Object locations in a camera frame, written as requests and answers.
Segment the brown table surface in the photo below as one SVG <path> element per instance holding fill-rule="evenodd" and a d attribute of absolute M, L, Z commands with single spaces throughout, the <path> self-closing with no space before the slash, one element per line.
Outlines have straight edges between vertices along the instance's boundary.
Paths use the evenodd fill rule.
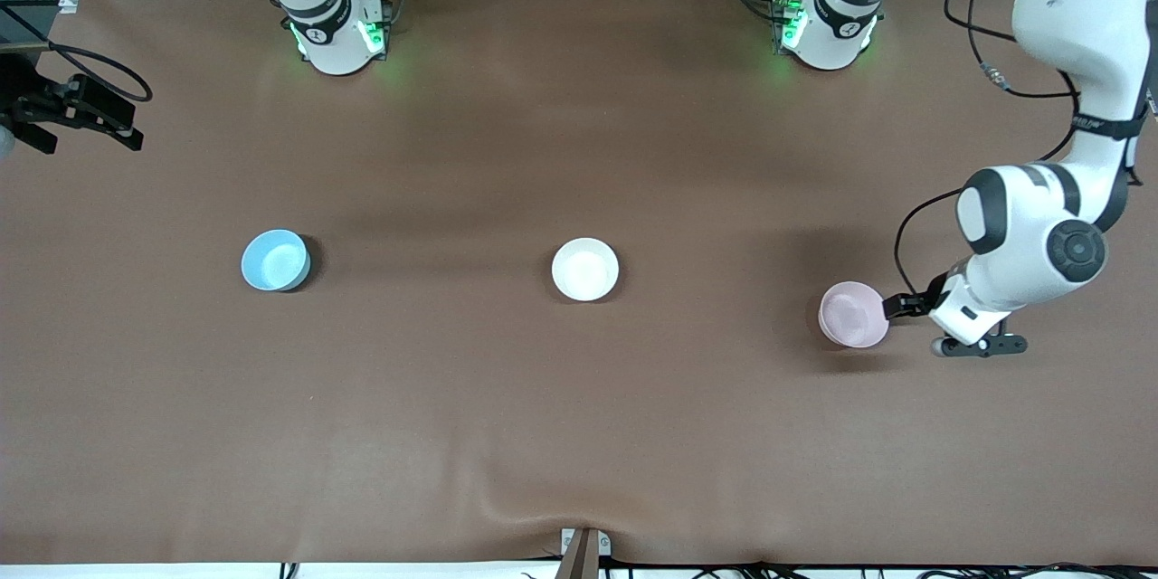
<path fill-rule="evenodd" d="M 1065 131 L 940 2 L 821 73 L 735 0 L 408 0 L 387 63 L 327 79 L 265 0 L 81 0 L 54 39 L 156 101 L 139 154 L 0 163 L 0 560 L 520 558 L 591 525 L 637 562 L 1158 564 L 1158 192 L 1014 316 L 1021 357 L 816 338 L 831 284 L 901 288 L 918 200 Z M 967 252 L 951 215 L 913 225 L 922 284 Z M 321 257 L 291 295 L 237 269 L 277 227 Z M 602 303 L 550 286 L 576 236 L 620 252 Z"/>

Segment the pink bowl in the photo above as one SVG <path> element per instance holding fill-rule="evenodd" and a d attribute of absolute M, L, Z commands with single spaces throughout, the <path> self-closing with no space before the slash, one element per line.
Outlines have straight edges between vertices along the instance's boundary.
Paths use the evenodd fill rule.
<path fill-rule="evenodd" d="M 864 283 L 838 283 L 820 300 L 820 330 L 851 349 L 880 344 L 888 332 L 881 295 Z"/>

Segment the light blue bowl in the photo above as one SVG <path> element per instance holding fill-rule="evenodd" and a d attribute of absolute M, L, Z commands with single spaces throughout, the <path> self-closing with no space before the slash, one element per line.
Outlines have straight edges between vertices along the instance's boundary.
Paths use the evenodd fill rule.
<path fill-rule="evenodd" d="M 309 276 L 309 250 L 301 236 L 288 229 L 269 229 L 254 237 L 241 255 L 241 276 L 265 292 L 285 292 Z"/>

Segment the cable connector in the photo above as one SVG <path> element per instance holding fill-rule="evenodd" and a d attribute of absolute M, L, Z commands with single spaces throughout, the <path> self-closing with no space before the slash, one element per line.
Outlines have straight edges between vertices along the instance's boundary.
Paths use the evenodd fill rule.
<path fill-rule="evenodd" d="M 995 87 L 1004 89 L 1004 91 L 1010 89 L 1009 81 L 1005 81 L 1005 75 L 1002 75 L 1002 72 L 994 68 L 992 65 L 985 64 L 984 60 L 981 63 L 981 72 L 985 73 L 985 76 L 989 76 L 989 82 L 995 85 Z"/>

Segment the brown tabletop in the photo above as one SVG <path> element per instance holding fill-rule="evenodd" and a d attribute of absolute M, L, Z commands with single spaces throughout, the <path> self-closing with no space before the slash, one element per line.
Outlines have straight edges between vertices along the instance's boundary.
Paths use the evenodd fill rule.
<path fill-rule="evenodd" d="M 901 288 L 910 207 L 1065 131 L 940 2 L 821 73 L 735 0 L 408 0 L 387 63 L 327 79 L 266 0 L 81 0 L 53 38 L 156 101 L 139 154 L 0 163 L 0 560 L 519 558 L 591 525 L 637 562 L 1158 564 L 1158 192 L 1014 316 L 1024 356 L 816 338 L 831 284 Z M 239 273 L 277 227 L 320 249 L 295 294 Z M 550 286 L 576 236 L 623 262 L 601 303 Z M 904 249 L 922 284 L 966 254 L 947 203 Z"/>

